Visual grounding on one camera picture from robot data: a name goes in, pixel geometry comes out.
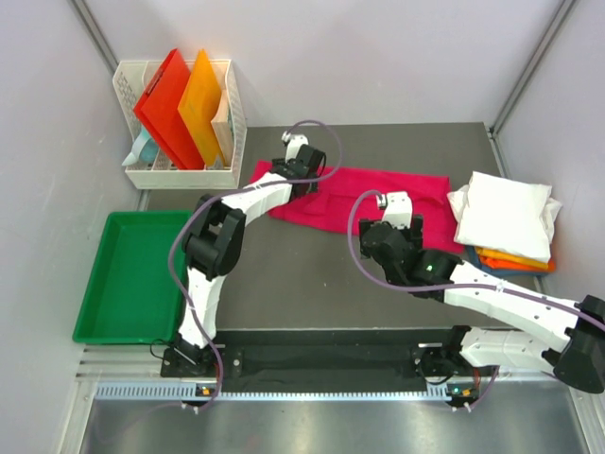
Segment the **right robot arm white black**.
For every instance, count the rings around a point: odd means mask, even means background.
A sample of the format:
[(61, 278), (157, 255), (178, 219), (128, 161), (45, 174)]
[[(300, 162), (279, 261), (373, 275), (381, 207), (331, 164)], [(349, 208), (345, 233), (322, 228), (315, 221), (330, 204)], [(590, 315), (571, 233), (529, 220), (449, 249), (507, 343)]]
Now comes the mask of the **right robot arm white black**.
[(422, 220), (398, 228), (383, 220), (358, 223), (359, 249), (384, 272), (382, 285), (462, 307), (509, 330), (456, 327), (441, 363), (460, 375), (471, 367), (532, 369), (586, 392), (604, 391), (604, 302), (555, 298), (498, 279), (456, 255), (425, 249)]

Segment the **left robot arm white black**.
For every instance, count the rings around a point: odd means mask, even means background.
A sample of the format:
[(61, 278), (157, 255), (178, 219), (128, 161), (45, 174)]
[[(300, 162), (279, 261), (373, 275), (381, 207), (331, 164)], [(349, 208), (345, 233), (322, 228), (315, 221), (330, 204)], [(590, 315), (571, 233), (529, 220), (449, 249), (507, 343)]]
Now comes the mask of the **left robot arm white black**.
[(225, 280), (238, 263), (247, 226), (274, 208), (318, 189), (326, 153), (301, 135), (286, 144), (253, 183), (221, 196), (199, 199), (168, 254), (168, 270), (184, 299), (181, 324), (164, 350), (162, 377), (223, 372), (216, 337), (216, 314)]

